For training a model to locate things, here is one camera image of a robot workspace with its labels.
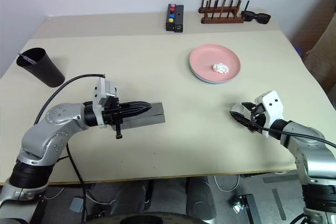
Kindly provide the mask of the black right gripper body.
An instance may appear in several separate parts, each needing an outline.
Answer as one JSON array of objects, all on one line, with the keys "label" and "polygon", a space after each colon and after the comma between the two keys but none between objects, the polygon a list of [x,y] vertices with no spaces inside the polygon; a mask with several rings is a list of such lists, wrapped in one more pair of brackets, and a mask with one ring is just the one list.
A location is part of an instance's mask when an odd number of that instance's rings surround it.
[{"label": "black right gripper body", "polygon": [[264,112],[266,111],[264,105],[262,103],[256,104],[254,110],[248,110],[250,112],[250,120],[254,124],[254,130],[250,130],[253,132],[262,133],[261,127],[265,126],[266,116]]}]

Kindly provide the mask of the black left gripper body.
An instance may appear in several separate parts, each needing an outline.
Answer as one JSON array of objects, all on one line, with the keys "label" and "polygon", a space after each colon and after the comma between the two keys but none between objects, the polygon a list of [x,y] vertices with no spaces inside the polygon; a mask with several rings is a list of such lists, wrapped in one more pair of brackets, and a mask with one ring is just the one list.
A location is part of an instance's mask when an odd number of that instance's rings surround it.
[{"label": "black left gripper body", "polygon": [[120,104],[118,98],[112,98],[109,106],[105,107],[102,115],[105,124],[115,126],[116,139],[123,138],[121,134],[121,124],[123,123],[124,107]]}]

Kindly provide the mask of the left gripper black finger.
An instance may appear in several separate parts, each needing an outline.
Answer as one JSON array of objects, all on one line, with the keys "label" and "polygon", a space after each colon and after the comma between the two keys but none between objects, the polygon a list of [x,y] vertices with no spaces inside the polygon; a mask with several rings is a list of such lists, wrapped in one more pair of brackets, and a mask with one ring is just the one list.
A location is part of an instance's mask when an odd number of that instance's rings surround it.
[{"label": "left gripper black finger", "polygon": [[152,108],[152,104],[144,101],[132,101],[120,103],[120,109],[122,110],[149,110]]},{"label": "left gripper black finger", "polygon": [[121,117],[132,117],[147,112],[151,108],[127,108],[120,112]]}]

